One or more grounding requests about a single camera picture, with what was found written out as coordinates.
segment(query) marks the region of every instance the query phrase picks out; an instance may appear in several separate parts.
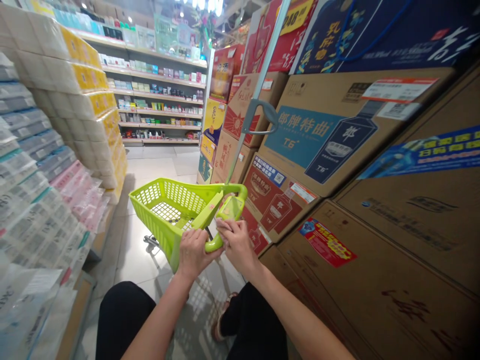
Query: barcode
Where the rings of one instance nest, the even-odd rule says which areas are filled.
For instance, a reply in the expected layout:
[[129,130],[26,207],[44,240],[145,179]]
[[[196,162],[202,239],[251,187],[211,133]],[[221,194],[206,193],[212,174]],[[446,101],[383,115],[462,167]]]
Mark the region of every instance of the barcode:
[[285,176],[277,172],[275,178],[273,179],[277,184],[280,184],[284,180]]

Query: bottle illustration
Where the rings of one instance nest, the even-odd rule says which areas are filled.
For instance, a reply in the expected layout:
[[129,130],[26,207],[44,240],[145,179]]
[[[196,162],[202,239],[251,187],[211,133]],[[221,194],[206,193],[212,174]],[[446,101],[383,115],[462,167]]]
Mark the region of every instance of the bottle illustration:
[[415,165],[414,154],[423,149],[424,143],[431,140],[436,140],[437,137],[429,139],[420,139],[407,142],[400,148],[395,146],[388,149],[379,159],[368,167],[357,178],[358,180],[382,178],[393,175],[396,172],[408,169]]
[[288,188],[283,194],[277,194],[273,197],[267,207],[266,213],[260,220],[260,224],[263,225],[267,232],[272,231],[272,229],[292,211],[290,201],[293,196],[294,192]]
[[340,120],[308,165],[305,174],[320,184],[325,184],[350,156],[377,131],[378,126],[372,118],[383,105],[382,101],[369,100],[357,116]]

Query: hand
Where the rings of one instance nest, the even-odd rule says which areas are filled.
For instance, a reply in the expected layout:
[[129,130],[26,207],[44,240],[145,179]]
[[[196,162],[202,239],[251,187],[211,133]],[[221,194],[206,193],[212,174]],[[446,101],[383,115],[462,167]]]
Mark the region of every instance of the hand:
[[205,242],[208,240],[209,233],[201,229],[190,229],[182,234],[177,274],[193,283],[200,273],[222,254],[223,248],[206,253]]
[[248,281],[262,266],[249,238],[245,221],[216,219],[217,230],[225,243],[226,257]]

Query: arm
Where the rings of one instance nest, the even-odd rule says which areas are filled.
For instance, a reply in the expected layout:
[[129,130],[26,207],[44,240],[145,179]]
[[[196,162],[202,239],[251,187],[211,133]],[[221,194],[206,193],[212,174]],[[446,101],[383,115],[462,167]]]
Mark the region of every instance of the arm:
[[228,244],[226,256],[270,304],[303,359],[354,359],[328,327],[259,261],[252,249],[246,222],[217,220],[217,226]]
[[165,294],[141,327],[126,350],[122,360],[164,359],[180,312],[187,301],[195,279],[222,249],[205,253],[209,235],[205,230],[189,230],[183,233],[180,242],[178,271],[173,276]]

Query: brown cardboard box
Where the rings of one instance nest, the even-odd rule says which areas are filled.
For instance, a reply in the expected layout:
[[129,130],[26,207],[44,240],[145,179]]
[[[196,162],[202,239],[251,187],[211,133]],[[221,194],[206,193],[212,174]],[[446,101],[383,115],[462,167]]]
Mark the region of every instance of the brown cardboard box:
[[[428,68],[293,75],[277,106],[278,130],[265,137],[259,153],[321,197],[329,197],[404,127],[418,104],[424,104],[452,73],[450,68]],[[367,90],[386,78],[395,79]],[[428,87],[409,83],[412,79],[438,80]],[[413,104],[385,100],[403,101],[415,87],[428,88]],[[369,100],[363,95],[370,95]],[[372,100],[379,97],[382,101]]]
[[[234,137],[227,134],[225,131],[220,133],[220,140],[218,141],[218,146],[216,150],[215,161],[213,162],[213,170],[215,176],[225,180],[229,175],[230,168],[234,162],[235,152],[237,151],[237,146],[239,141]],[[241,184],[247,168],[252,161],[254,153],[258,149],[249,148],[245,144],[241,146],[240,155],[236,160],[235,170],[231,176],[230,183]]]
[[479,114],[477,68],[335,198],[383,236],[477,295]]
[[257,154],[243,184],[251,214],[269,243],[278,243],[320,200],[293,176]]
[[360,359],[461,359],[474,336],[477,298],[331,201],[279,250]]
[[[258,78],[259,74],[257,73],[236,75],[233,77],[223,129],[237,140],[240,138],[245,114],[249,107],[255,86],[257,85]],[[268,72],[263,82],[263,90],[260,92],[260,100],[264,100],[272,104],[273,107],[276,107],[288,78],[289,76],[282,72]],[[262,108],[258,107],[253,117],[250,130],[266,131],[269,124],[269,121],[264,117]],[[258,148],[262,143],[262,139],[263,135],[247,134],[243,143],[249,148]]]

